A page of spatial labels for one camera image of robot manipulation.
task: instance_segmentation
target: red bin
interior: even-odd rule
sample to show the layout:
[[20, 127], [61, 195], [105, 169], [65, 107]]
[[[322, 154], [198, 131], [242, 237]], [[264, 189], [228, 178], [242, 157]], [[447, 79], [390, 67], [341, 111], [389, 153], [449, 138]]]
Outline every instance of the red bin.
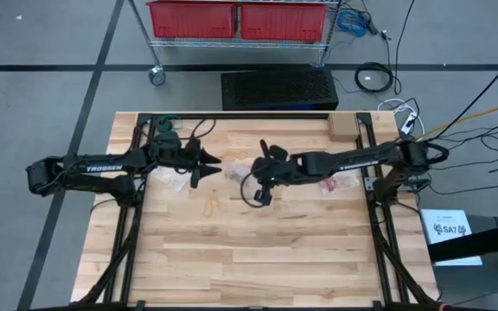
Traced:
[[156, 1], [150, 8], [157, 38], [233, 38], [234, 3]]
[[322, 4], [241, 4], [241, 38], [321, 41], [327, 9]]

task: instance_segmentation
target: wooden table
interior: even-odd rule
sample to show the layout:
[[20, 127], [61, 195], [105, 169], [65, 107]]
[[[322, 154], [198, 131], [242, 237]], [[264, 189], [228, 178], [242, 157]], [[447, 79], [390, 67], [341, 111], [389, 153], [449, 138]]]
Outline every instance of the wooden table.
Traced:
[[[398, 135], [391, 112], [371, 114], [377, 143]], [[136, 121], [136, 112], [117, 113], [108, 153], [128, 149]], [[175, 127], [182, 127], [178, 135], [188, 136], [197, 123], [175, 121]], [[332, 143], [326, 119], [221, 119], [201, 140], [211, 155], [226, 155], [223, 168], [233, 163], [250, 167], [261, 155], [263, 137], [269, 145], [278, 144], [290, 153], [355, 148], [354, 143]], [[246, 159], [230, 156], [233, 153]], [[197, 189], [186, 185], [179, 193], [151, 174], [129, 304], [145, 300], [148, 306], [368, 307], [372, 301], [382, 301], [360, 170], [346, 172], [344, 177], [358, 183], [328, 195], [316, 184], [277, 187], [271, 206], [255, 209], [240, 200], [239, 183], [226, 174], [203, 179]], [[109, 198], [98, 195], [95, 202]], [[413, 195], [399, 200], [416, 206]], [[208, 204], [215, 201], [222, 208], [209, 216]], [[72, 301], [87, 293], [109, 263], [118, 210], [110, 202], [93, 211]], [[392, 213], [403, 263], [437, 298], [418, 215], [401, 206], [393, 206]], [[380, 209], [378, 214], [383, 219]], [[397, 301], [388, 261], [387, 268]], [[119, 269], [118, 281], [123, 272], [124, 268]], [[121, 282], [116, 284], [118, 292]]]

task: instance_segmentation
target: metal shelving cart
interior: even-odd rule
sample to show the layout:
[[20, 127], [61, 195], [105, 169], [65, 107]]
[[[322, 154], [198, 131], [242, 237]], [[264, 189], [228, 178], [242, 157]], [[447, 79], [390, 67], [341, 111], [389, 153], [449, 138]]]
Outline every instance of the metal shelving cart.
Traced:
[[[220, 2], [223, 0], [205, 0], [210, 2]], [[236, 3], [319, 3], [335, 6], [334, 16], [337, 17], [342, 6], [343, 0], [234, 0]], [[318, 62], [313, 64], [318, 67], [323, 67], [329, 49], [331, 48], [332, 35], [335, 30], [335, 23], [325, 23], [328, 31], [322, 36], [322, 41], [305, 42], [305, 41], [283, 41], [283, 40], [244, 40], [238, 34], [232, 39], [201, 39], [201, 38], [156, 38], [151, 40], [144, 22], [142, 21], [139, 11], [137, 10], [134, 0], [128, 0], [137, 24], [144, 35], [145, 42], [153, 56], [155, 66], [149, 70], [149, 79], [154, 86], [160, 86], [166, 81], [166, 74], [163, 65], [158, 58], [157, 50], [166, 47], [179, 48], [297, 48], [297, 49], [314, 49], [319, 51]]]

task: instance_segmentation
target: power strip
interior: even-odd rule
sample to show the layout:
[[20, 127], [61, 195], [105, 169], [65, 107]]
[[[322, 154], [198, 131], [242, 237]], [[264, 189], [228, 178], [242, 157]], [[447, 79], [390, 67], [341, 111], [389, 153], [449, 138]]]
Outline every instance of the power strip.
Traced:
[[415, 121], [417, 117], [418, 114], [416, 112], [411, 112], [411, 114], [408, 115], [408, 118], [406, 119], [403, 126], [401, 126], [401, 131], [408, 135], [411, 132], [412, 127], [414, 126], [413, 121]]

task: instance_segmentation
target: cardboard box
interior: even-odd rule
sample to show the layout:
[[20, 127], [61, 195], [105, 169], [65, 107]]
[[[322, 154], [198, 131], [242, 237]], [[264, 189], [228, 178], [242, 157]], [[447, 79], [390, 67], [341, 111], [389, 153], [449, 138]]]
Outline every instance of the cardboard box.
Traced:
[[352, 143], [359, 136], [359, 127], [354, 113], [331, 113], [328, 117], [329, 140]]

